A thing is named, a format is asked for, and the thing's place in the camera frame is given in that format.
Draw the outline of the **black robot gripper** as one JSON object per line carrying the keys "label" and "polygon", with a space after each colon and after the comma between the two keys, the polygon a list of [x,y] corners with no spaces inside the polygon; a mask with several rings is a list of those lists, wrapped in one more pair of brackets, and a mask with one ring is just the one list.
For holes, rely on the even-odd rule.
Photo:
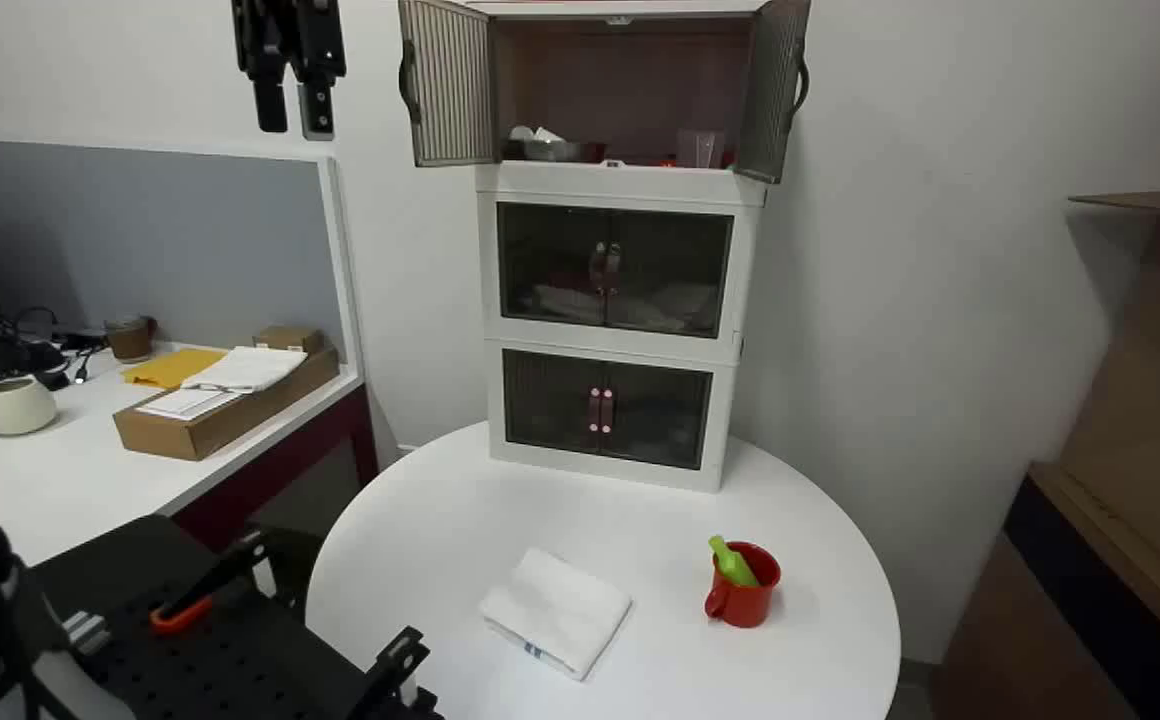
{"label": "black robot gripper", "polygon": [[343,75],[337,0],[232,0],[238,64],[253,75],[259,133],[289,133],[279,64],[301,73],[305,137],[332,137],[332,83]]}

